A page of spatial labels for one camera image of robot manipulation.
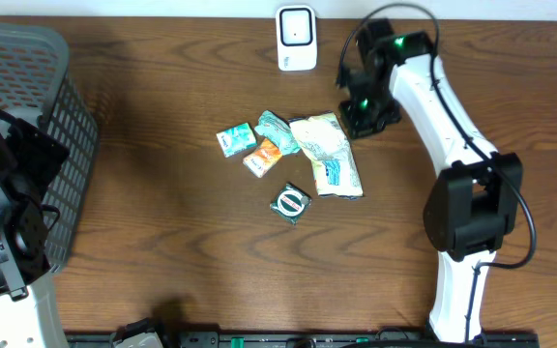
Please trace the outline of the yellow chips snack bag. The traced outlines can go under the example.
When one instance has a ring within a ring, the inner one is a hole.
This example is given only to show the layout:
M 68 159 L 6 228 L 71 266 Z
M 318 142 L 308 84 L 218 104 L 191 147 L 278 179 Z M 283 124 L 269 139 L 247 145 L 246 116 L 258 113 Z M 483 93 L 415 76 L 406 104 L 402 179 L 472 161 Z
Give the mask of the yellow chips snack bag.
M 289 127 L 311 162 L 319 196 L 358 199 L 364 195 L 350 142 L 334 112 L 291 120 Z

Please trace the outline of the teal wrapper packet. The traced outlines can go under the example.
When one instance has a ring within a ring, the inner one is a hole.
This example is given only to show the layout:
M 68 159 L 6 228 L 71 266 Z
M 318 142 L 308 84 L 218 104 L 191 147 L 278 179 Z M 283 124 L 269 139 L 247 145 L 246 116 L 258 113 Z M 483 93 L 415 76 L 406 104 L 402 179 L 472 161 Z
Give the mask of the teal wrapper packet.
M 301 150 L 289 125 L 270 110 L 262 112 L 254 131 L 269 139 L 284 156 L 295 155 Z

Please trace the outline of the orange tissue pack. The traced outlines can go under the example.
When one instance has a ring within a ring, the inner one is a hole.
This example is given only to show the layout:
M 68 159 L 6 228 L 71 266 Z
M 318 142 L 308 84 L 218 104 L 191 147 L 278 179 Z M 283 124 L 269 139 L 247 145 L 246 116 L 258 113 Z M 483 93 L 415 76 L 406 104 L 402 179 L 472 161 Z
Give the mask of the orange tissue pack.
M 244 157 L 244 166 L 257 178 L 262 178 L 282 158 L 280 149 L 268 138 L 249 155 Z

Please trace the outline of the dark green round-logo packet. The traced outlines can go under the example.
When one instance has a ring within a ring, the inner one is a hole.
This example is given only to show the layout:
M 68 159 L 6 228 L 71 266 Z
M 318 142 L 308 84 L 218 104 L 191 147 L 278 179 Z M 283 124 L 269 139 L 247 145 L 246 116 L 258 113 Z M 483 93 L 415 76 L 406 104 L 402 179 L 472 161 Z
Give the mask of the dark green round-logo packet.
M 296 225 L 310 207 L 312 200 L 309 195 L 286 183 L 270 204 L 270 209 L 281 218 Z

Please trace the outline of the teal tissue pack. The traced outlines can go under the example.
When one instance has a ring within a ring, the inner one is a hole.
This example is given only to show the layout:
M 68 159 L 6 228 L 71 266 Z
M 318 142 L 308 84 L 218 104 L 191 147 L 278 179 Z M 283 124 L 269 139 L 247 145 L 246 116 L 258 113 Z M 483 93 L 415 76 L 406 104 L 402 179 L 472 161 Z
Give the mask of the teal tissue pack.
M 256 138 L 248 123 L 217 133 L 217 139 L 226 158 L 256 146 Z

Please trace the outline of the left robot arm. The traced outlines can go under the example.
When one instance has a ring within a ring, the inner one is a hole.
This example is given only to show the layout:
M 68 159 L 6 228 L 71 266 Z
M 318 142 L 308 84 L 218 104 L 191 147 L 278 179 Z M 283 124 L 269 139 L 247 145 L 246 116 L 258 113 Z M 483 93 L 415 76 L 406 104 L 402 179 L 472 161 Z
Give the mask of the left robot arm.
M 0 109 L 0 347 L 65 347 L 45 244 L 49 185 L 70 152 Z

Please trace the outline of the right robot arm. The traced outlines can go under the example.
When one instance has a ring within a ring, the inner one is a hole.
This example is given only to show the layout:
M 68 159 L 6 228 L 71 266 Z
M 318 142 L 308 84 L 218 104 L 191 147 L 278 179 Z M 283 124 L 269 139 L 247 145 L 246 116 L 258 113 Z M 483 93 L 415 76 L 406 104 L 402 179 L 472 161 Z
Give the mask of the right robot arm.
M 514 229 L 522 164 L 502 155 L 476 128 L 445 76 L 437 38 L 396 33 L 389 20 L 359 25 L 355 43 L 363 67 L 339 62 L 337 86 L 351 138 L 383 131 L 407 115 L 423 141 L 436 181 L 423 211 L 438 252 L 437 288 L 428 326 L 440 341 L 472 343 L 482 335 L 486 273 Z

